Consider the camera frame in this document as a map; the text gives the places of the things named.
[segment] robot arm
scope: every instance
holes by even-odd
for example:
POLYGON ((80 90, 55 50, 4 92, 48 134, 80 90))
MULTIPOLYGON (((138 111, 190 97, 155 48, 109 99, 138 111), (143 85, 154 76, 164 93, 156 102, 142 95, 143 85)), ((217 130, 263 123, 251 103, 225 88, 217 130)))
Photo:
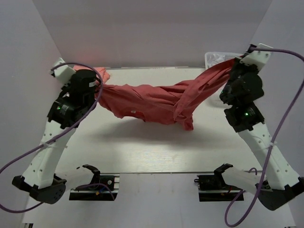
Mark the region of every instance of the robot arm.
MULTIPOLYGON (((269 48, 259 44, 258 48, 269 48)), ((271 145, 271 135, 264 117, 254 101, 264 95, 262 80, 257 75, 270 57, 269 52, 247 52, 237 58, 230 72, 230 79, 223 89, 220 99, 232 105, 225 110, 226 118, 235 132, 246 142, 263 167, 271 145)), ((259 193, 259 200, 270 210, 284 205, 304 192, 304 178, 288 164, 279 148, 273 149, 266 170, 266 180, 259 193)), ((260 177, 224 164, 214 171, 220 186, 236 186, 252 194, 257 191, 260 177)))
MULTIPOLYGON (((61 63, 64 61, 59 59, 55 66, 61 63)), ((67 65, 57 68, 52 75, 63 87, 47 115, 46 129, 41 140, 44 147, 36 153, 25 172, 12 181, 13 185, 29 192, 35 200, 49 204, 56 203, 66 190, 90 184, 95 178, 99 179, 100 175, 100 171, 90 165, 55 174, 63 150, 78 126, 50 145, 45 142, 75 124, 93 105, 96 77, 91 70, 76 72, 67 65)))

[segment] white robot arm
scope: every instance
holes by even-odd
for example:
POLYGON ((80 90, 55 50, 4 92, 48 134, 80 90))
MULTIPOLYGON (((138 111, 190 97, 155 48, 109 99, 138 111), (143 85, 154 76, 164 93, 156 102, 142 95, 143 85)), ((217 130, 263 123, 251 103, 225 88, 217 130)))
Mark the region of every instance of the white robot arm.
MULTIPOLYGON (((54 66, 64 63, 60 58, 54 66)), ((21 176, 16 176, 12 184, 29 192, 37 201, 56 203, 66 190, 90 184, 99 180, 100 171, 90 165, 75 167, 72 171, 55 173, 55 169, 67 142, 78 126, 52 144, 46 144, 54 136, 76 123, 95 101, 96 76, 91 70, 75 71, 67 65, 51 74, 63 85, 62 92, 53 103, 48 115, 46 129, 41 144, 29 167, 21 176)))
MULTIPOLYGON (((257 47, 271 48, 263 44, 257 47)), ((264 95, 258 72, 268 61, 271 53, 249 50, 243 57, 235 59, 230 79, 220 99, 232 105, 230 109, 225 110, 226 118, 235 132, 250 147, 262 167, 266 161, 269 146, 273 147, 266 169, 266 179, 258 199, 269 210, 276 210, 304 192, 304 178, 293 170, 279 148, 271 143, 272 137, 264 117, 254 103, 264 95)), ((218 186, 236 186, 252 194, 256 194, 260 182, 260 177, 238 170, 230 164, 217 168, 214 174, 218 186)))

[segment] white table surface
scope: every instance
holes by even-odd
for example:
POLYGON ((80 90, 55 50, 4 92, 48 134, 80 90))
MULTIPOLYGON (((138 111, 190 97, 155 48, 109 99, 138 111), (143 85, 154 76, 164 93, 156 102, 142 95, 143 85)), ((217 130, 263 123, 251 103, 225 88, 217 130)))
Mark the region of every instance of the white table surface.
MULTIPOLYGON (((198 76, 198 68, 113 69, 107 83, 173 85, 198 76)), ((34 228, 221 228, 228 202, 199 202, 195 173, 223 163, 248 170, 260 169, 257 160, 225 119, 223 108, 212 97, 194 113, 194 131, 179 124, 165 126, 133 118, 119 119, 97 108, 81 123, 68 143, 57 170, 83 164, 103 173, 122 173, 114 202, 69 201, 68 192, 54 205, 42 205, 25 213, 23 222, 34 228)), ((230 223, 245 212, 253 196, 236 202, 230 223)), ((36 204, 30 198, 28 207, 36 204)), ((240 228, 294 226, 288 205, 269 211, 257 202, 240 228)))
MULTIPOLYGON (((196 78, 201 68, 110 69, 108 84, 132 86, 173 85, 196 78)), ((204 172, 223 163, 249 170, 261 169, 243 140, 228 124, 224 109, 212 98, 194 112, 194 131, 179 124, 145 123, 132 117, 119 119, 97 105, 68 142, 57 170, 83 164, 103 173, 204 172)))

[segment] white wall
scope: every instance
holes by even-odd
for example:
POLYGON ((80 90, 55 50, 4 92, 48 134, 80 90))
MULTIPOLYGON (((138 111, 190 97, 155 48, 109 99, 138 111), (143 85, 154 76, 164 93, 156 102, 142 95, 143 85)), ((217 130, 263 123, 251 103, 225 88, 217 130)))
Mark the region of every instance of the white wall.
MULTIPOLYGON (((275 0, 259 25, 252 43, 304 55, 304 1, 275 0)), ((261 72, 265 96, 259 102, 271 133, 304 78, 304 63, 286 54, 274 53, 261 72)), ((302 93, 277 138, 278 145, 294 169, 304 176, 304 94, 302 93)), ((298 228, 304 227, 304 194, 290 203, 298 228)))
MULTIPOLYGON (((0 1, 0 166, 39 144, 59 85, 48 75, 60 56, 31 0, 0 1)), ((12 186, 29 158, 0 175, 1 204, 24 209, 27 194, 12 186)), ((0 227, 19 227, 21 214, 0 210, 0 227)))
POLYGON ((62 57, 93 66, 204 66, 243 52, 271 0, 33 0, 62 57))

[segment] purple cable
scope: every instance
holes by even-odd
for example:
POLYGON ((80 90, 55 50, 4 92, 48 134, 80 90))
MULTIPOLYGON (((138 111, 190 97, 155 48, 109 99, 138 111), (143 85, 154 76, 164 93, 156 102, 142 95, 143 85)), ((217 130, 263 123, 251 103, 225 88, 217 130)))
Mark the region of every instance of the purple cable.
POLYGON ((92 187, 92 186, 96 186, 96 185, 98 185, 98 186, 101 185, 101 186, 103 186, 104 188, 106 188, 106 189, 109 191, 110 195, 112 196, 112 199, 115 200, 115 197, 114 197, 112 191, 109 189, 109 187, 106 186, 105 184, 102 184, 102 183, 80 185, 80 186, 78 186, 78 187, 76 188, 76 190, 77 190, 77 189, 84 189, 84 188, 88 188, 88 187, 92 187))
MULTIPOLYGON (((295 53, 293 51, 289 51, 289 50, 284 50, 284 49, 272 49, 272 48, 257 48, 257 47, 251 47, 250 48, 251 51, 270 51, 270 52, 281 52, 281 53, 287 53, 287 54, 290 54, 290 55, 293 55, 293 56, 296 56, 298 57, 299 59, 301 59, 303 62, 304 62, 304 57, 301 56, 300 54, 298 53, 295 53)), ((300 93, 302 92, 303 90, 303 87, 304 87, 304 80, 302 81, 301 85, 300 85, 300 88, 299 90, 297 91, 297 93, 295 94, 293 100, 291 101, 289 107, 287 108, 286 112, 284 113, 278 127, 276 128, 275 130, 275 133, 271 139, 271 142, 274 143, 275 140, 276 140, 276 137, 286 119, 286 117, 288 116, 290 110, 292 109, 292 107, 294 106, 295 102, 297 101, 300 93)), ((229 224, 228 221, 227 221, 227 216, 228 216, 228 212, 229 212, 229 209, 230 207, 232 206, 232 204, 237 200, 237 198, 243 193, 243 191, 240 191, 236 197, 230 202, 230 204, 228 205, 227 209, 226 209, 226 212, 225 212, 225 223, 228 227, 236 227, 238 226, 239 224, 241 224, 245 218, 248 216, 248 214, 250 213, 250 211, 252 210, 254 204, 256 203, 256 200, 260 194, 260 191, 262 189, 262 184, 263 184, 263 181, 264 181, 264 177, 265 177, 265 173, 266 173, 266 168, 267 168, 267 165, 268 165, 268 162, 269 162, 269 159, 270 159, 270 154, 271 154, 271 151, 272 151, 272 145, 269 146, 268 148, 268 152, 267 152, 267 156, 266 156, 266 159, 265 159, 265 163, 263 165, 263 171, 262 171, 262 175, 261 175, 261 179, 260 179, 260 182, 258 184, 258 187, 257 187, 257 190, 256 190, 256 193, 252 199, 252 202, 251 204, 249 205, 247 211, 245 212, 245 214, 243 215, 243 217, 238 221, 236 222, 235 224, 229 224)))
MULTIPOLYGON (((57 66, 51 68, 51 71, 54 71, 55 69, 57 69, 57 68, 59 68, 59 67, 62 67, 62 66, 64 66, 64 65, 70 65, 70 64, 78 65, 78 66, 82 66, 82 67, 87 67, 87 68, 93 70, 93 71, 97 74, 99 80, 101 81, 101 83, 100 83, 100 89, 99 89, 99 92, 98 92, 98 96, 97 96, 95 102, 93 103, 93 105, 90 107, 90 109, 86 112, 86 114, 85 114, 82 118, 80 118, 80 119, 79 119, 75 124, 73 124, 71 127, 69 127, 69 128, 67 128, 66 130, 64 130, 62 133, 60 133, 60 134, 54 136, 52 139, 50 139, 49 141, 47 141, 45 144, 51 144, 51 143, 53 143, 54 141, 56 141, 57 139, 61 138, 61 137, 64 136, 65 134, 67 134, 69 131, 71 131, 74 127, 76 127, 77 125, 79 125, 80 122, 83 121, 83 120, 89 115, 89 113, 96 107, 97 102, 98 102, 98 100, 99 100, 100 97, 101 97, 101 93, 102 93, 102 89, 103 89, 103 82, 102 82, 103 80, 102 80, 102 77, 101 77, 100 73, 99 73, 97 70, 95 70, 94 68, 92 68, 92 67, 90 67, 90 66, 87 66, 87 65, 85 65, 85 64, 70 62, 70 63, 62 63, 62 64, 59 64, 59 65, 57 65, 57 66)), ((24 153, 23 155, 21 155, 21 156, 15 158, 14 160, 10 161, 9 163, 7 163, 6 165, 4 165, 4 166, 0 169, 0 174, 1 174, 7 167, 9 167, 11 164, 13 164, 13 163, 19 161, 20 159, 22 159, 22 158, 28 156, 29 154, 31 154, 31 153, 33 153, 33 152, 35 152, 35 151, 41 149, 42 147, 44 147, 43 144, 41 144, 41 145, 35 147, 34 149, 32 149, 32 150, 30 150, 30 151, 24 153)), ((33 209, 35 209, 36 207, 40 206, 41 204, 42 204, 42 203, 39 203, 39 204, 37 204, 37 205, 35 205, 35 206, 31 207, 31 208, 25 209, 25 210, 11 210, 11 209, 9 209, 9 208, 6 208, 6 207, 3 206, 2 204, 0 204, 0 209, 2 209, 2 210, 4 210, 4 211, 7 211, 7 212, 9 212, 9 213, 16 213, 16 214, 18 214, 18 213, 24 213, 24 212, 33 210, 33 209)))

